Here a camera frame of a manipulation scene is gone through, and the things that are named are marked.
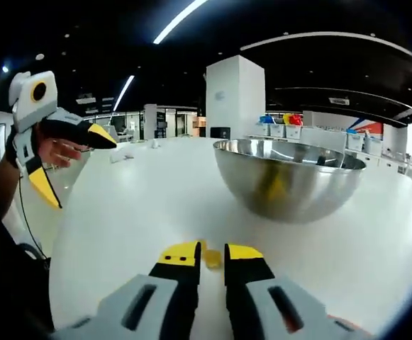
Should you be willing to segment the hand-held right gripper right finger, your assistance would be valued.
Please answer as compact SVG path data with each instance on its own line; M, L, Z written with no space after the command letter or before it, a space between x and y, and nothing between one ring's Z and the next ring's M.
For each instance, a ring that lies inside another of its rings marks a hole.
M276 277L262 253L224 248L226 309L235 339L371 339L286 276Z

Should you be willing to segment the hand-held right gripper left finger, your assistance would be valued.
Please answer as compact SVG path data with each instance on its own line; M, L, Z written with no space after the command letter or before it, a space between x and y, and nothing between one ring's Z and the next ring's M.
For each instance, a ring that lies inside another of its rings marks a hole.
M102 299L97 313L52 339L188 339L199 303L201 242L165 249L149 274L138 274Z

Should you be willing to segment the person's left hand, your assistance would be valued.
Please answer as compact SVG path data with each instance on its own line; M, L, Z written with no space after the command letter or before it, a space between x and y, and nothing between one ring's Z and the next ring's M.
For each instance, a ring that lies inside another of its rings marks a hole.
M87 149L86 146L76 144L64 139L54 139L36 132L38 139L38 155L43 163L67 168L71 160L80 160L81 153Z

